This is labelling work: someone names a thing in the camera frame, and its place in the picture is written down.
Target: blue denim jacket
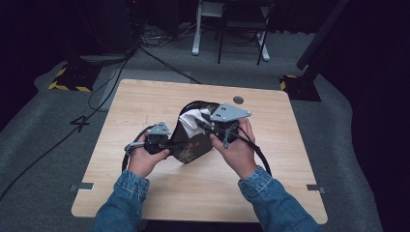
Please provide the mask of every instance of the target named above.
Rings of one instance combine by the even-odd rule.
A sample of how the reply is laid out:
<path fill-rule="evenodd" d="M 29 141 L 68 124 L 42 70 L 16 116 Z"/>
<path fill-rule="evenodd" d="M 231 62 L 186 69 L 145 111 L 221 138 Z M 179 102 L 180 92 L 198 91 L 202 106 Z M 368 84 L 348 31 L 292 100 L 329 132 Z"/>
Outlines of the blue denim jacket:
<path fill-rule="evenodd" d="M 264 231 L 322 231 L 298 201 L 262 167 L 258 166 L 238 185 Z M 149 186 L 148 180 L 125 170 L 97 212 L 90 231 L 136 231 Z"/>

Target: metal bracket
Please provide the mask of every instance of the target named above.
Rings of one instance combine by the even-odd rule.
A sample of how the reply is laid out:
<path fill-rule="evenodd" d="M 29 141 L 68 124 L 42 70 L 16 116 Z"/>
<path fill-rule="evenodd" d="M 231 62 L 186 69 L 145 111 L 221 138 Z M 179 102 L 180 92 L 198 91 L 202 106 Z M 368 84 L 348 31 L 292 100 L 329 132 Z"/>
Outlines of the metal bracket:
<path fill-rule="evenodd" d="M 223 102 L 211 115 L 211 120 L 226 123 L 237 119 L 246 118 L 251 115 L 252 114 L 248 110 L 244 110 Z"/>
<path fill-rule="evenodd" d="M 158 124 L 155 124 L 151 129 L 147 131 L 148 131 L 148 134 L 158 134 L 158 135 L 170 135 L 171 134 L 165 122 L 160 122 Z"/>
<path fill-rule="evenodd" d="M 322 187 L 319 187 L 318 185 L 307 185 L 307 190 L 319 191 L 320 194 L 326 193 L 325 189 Z"/>
<path fill-rule="evenodd" d="M 94 183 L 80 183 L 78 186 L 70 185 L 67 191 L 78 192 L 79 190 L 92 190 Z"/>

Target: wooden tabletop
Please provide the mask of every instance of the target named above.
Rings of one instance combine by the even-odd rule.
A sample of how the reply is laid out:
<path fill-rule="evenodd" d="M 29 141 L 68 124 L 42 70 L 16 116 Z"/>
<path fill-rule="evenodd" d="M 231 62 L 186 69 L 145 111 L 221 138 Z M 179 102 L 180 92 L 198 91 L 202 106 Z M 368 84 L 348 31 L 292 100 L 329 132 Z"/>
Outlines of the wooden tabletop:
<path fill-rule="evenodd" d="M 234 97 L 245 101 L 237 105 Z M 83 178 L 94 183 L 80 190 L 73 203 L 76 217 L 94 217 L 121 175 L 124 147 L 144 130 L 165 121 L 173 131 L 181 109 L 193 101 L 227 102 L 252 112 L 256 144 L 274 178 L 284 185 L 318 223 L 327 221 L 307 152 L 287 95 L 281 91 L 143 81 L 121 81 Z M 256 156 L 256 162 L 263 167 Z M 150 180 L 143 218 L 200 221 L 258 221 L 239 188 L 239 177 L 221 154 L 209 153 L 183 164 L 173 157 L 161 161 Z"/>

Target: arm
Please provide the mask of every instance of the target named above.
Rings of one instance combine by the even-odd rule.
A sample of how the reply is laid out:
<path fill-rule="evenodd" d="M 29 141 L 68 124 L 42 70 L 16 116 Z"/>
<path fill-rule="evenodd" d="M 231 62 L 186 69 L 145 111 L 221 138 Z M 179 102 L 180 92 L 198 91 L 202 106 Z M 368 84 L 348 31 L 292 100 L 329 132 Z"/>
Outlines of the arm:
<path fill-rule="evenodd" d="M 248 119 L 240 119 L 239 135 L 254 143 L 255 137 Z M 305 211 L 282 184 L 256 165 L 254 151 L 247 143 L 236 139 L 228 149 L 211 134 L 213 146 L 226 163 L 241 178 L 239 188 L 249 201 L 264 231 L 321 231 L 321 227 Z"/>
<path fill-rule="evenodd" d="M 144 141 L 142 135 L 138 141 Z M 143 147 L 135 149 L 128 170 L 114 185 L 114 191 L 96 214 L 90 231 L 136 231 L 141 222 L 142 204 L 150 183 L 145 179 L 169 150 L 150 155 Z"/>

